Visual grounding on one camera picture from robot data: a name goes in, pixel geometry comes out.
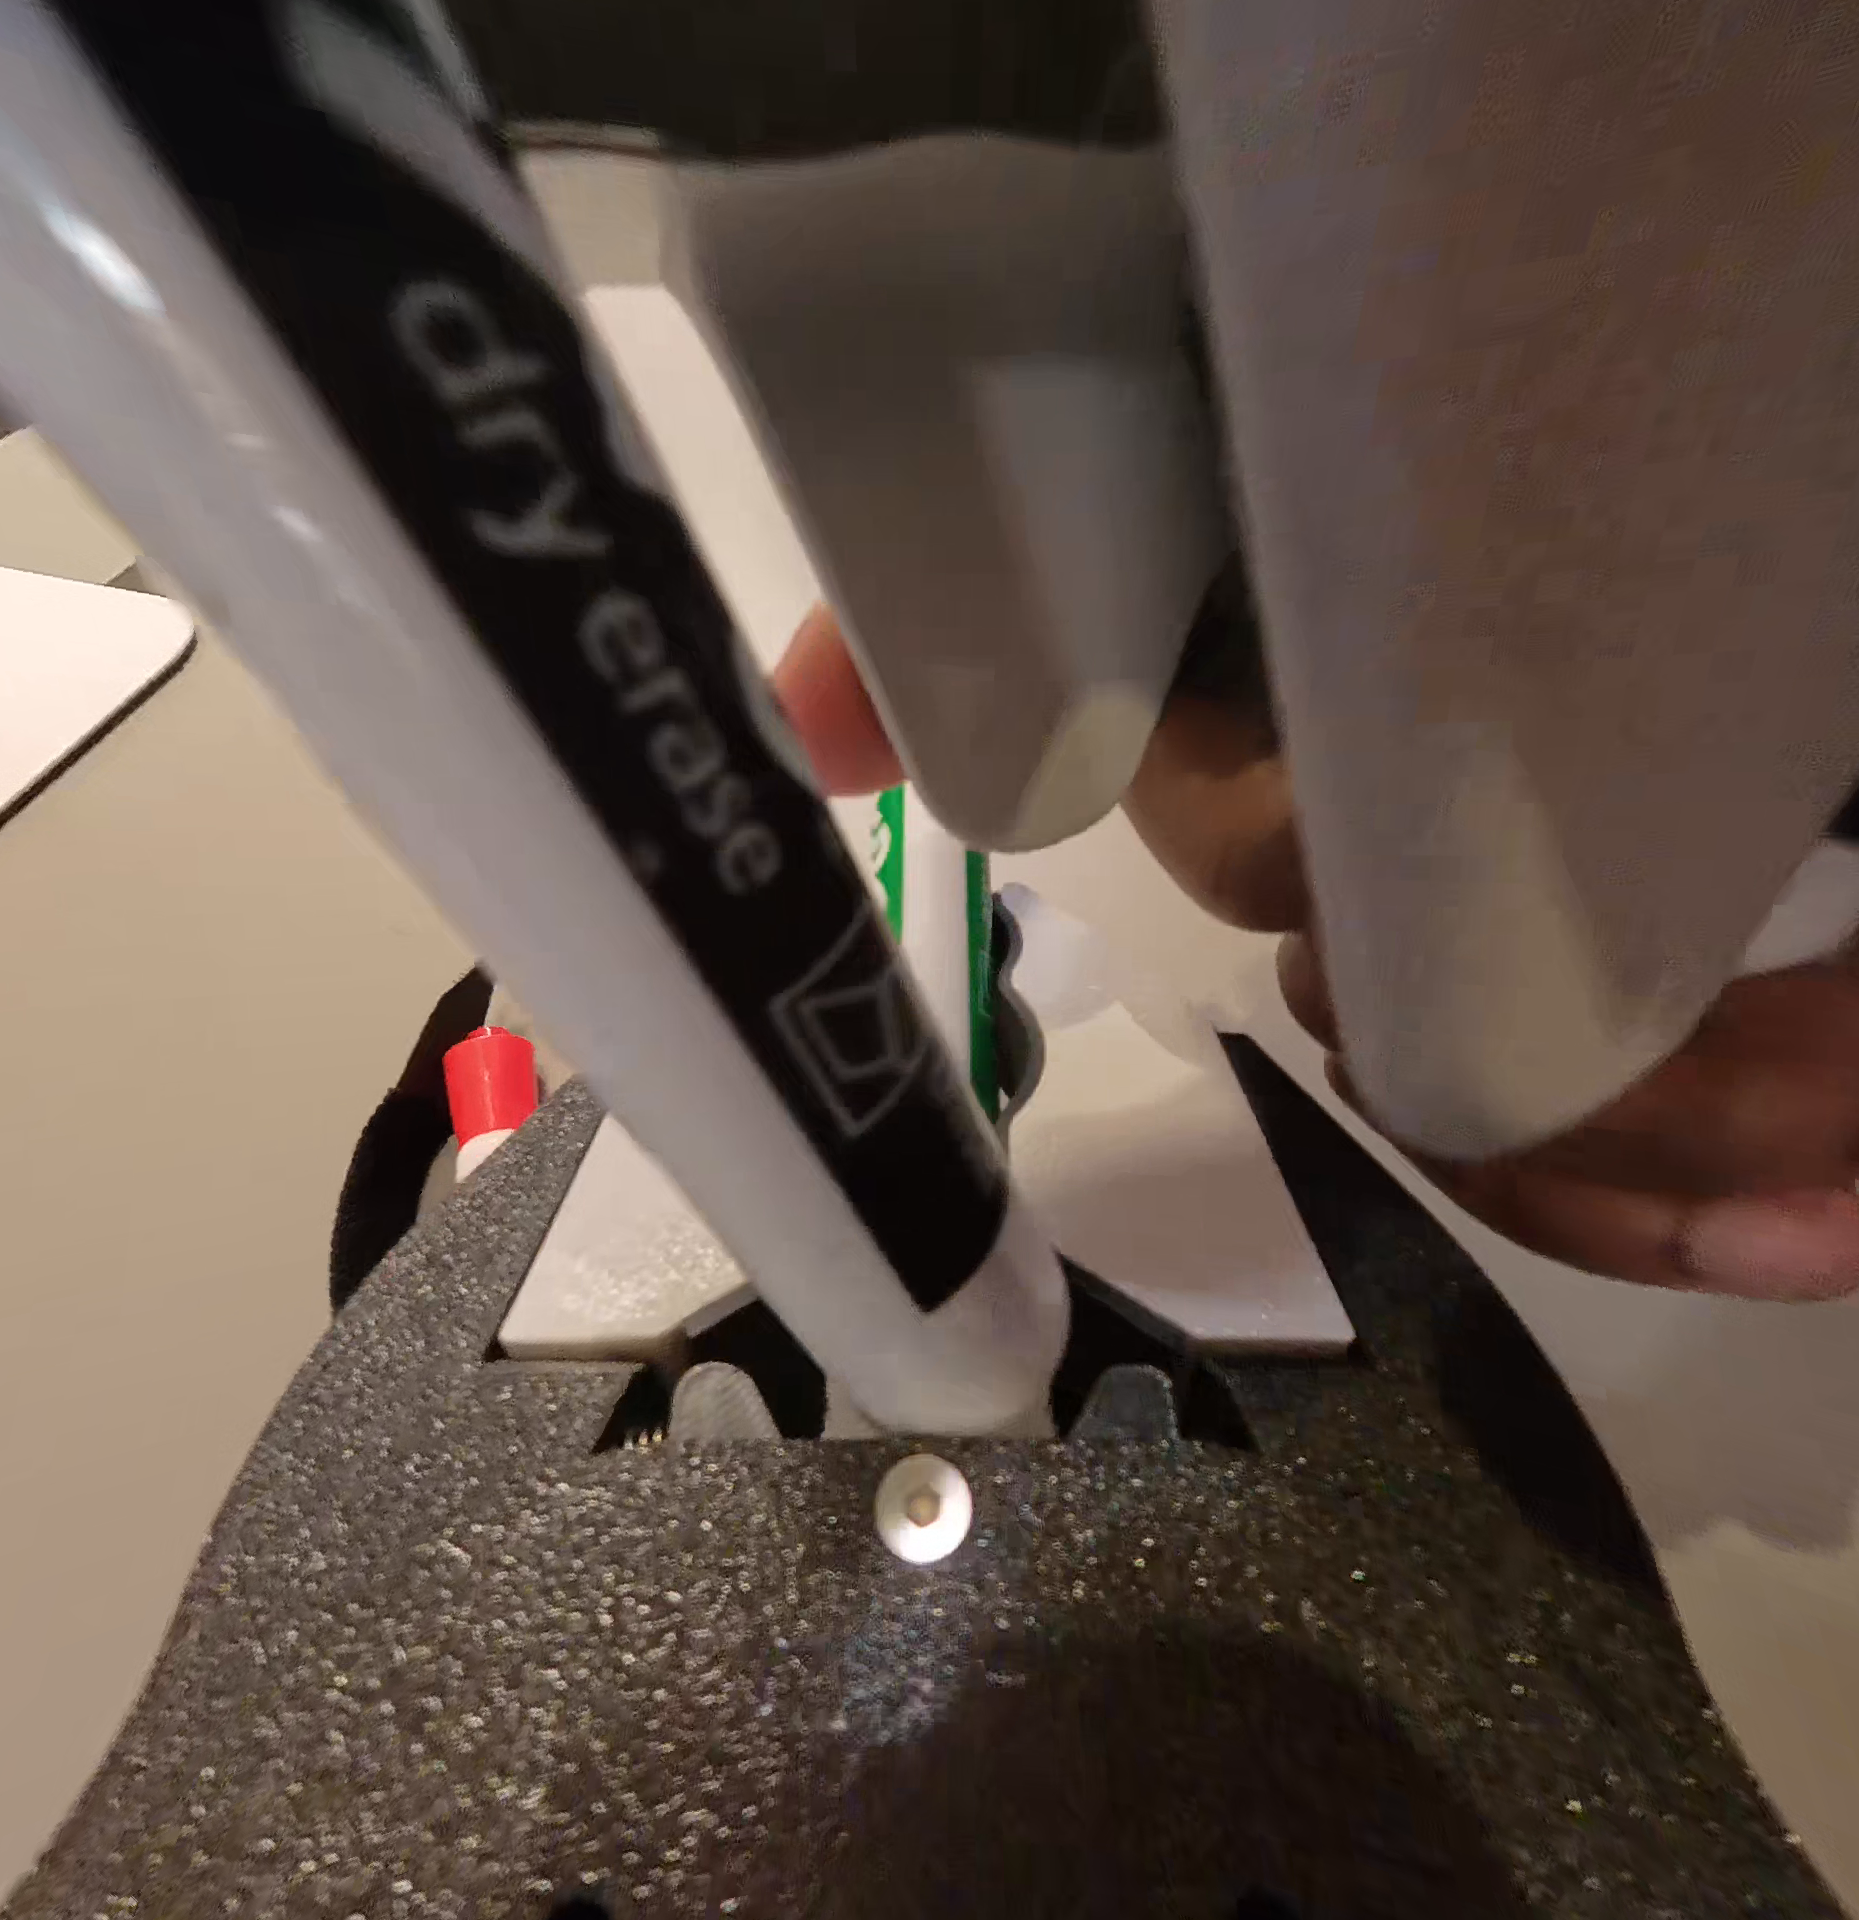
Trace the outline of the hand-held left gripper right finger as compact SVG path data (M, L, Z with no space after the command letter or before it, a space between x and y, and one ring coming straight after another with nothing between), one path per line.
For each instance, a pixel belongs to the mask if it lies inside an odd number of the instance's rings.
M1342 1364L1350 1314L1226 1043L1170 980L1031 885L993 907L999 1063L1021 1192L1072 1321L1061 1435L1241 1443L1238 1370Z

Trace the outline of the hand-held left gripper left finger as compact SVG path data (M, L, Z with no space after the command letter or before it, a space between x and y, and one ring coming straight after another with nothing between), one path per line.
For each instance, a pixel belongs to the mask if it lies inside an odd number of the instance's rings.
M822 1367L675 1180L605 1120L528 1260L499 1355L625 1374L609 1432L823 1432Z

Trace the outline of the red whiteboard marker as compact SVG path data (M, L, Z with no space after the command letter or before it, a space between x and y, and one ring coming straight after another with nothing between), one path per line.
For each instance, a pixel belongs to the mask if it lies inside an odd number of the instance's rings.
M537 1056L526 1036L484 1025L444 1053L441 1071L463 1183L537 1111Z

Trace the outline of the black strap tie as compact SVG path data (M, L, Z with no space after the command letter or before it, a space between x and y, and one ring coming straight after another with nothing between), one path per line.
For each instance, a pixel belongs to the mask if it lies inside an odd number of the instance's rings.
M354 1144L328 1248L331 1314L413 1227L432 1167L455 1147L442 1060L488 1021L491 991L491 975L471 969L439 998L400 1074Z

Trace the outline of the green whiteboard marker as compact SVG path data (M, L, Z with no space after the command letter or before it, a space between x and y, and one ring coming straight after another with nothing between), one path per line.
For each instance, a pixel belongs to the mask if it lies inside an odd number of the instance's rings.
M990 854L941 825L915 788L873 801L874 891L954 1061L990 1121L1001 1115Z

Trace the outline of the black whiteboard marker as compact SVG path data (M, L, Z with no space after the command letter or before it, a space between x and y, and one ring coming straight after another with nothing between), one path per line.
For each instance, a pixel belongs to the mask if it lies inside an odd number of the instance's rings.
M0 386L890 1432L1067 1281L439 4L0 4Z

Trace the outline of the person's right hand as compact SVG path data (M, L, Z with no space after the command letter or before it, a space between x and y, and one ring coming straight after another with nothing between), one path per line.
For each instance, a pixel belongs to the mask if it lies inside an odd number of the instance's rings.
M1244 611L1203 612L1124 811L1184 896L1279 936L1288 1012L1343 1060L1269 678ZM1830 958L1736 980L1696 1032L1576 1131L1409 1164L1499 1237L1576 1269L1753 1301L1859 1290L1859 925Z

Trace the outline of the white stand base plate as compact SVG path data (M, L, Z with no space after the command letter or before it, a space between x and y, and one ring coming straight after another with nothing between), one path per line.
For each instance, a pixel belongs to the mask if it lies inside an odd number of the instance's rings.
M194 644L190 611L163 595L0 567L0 829Z

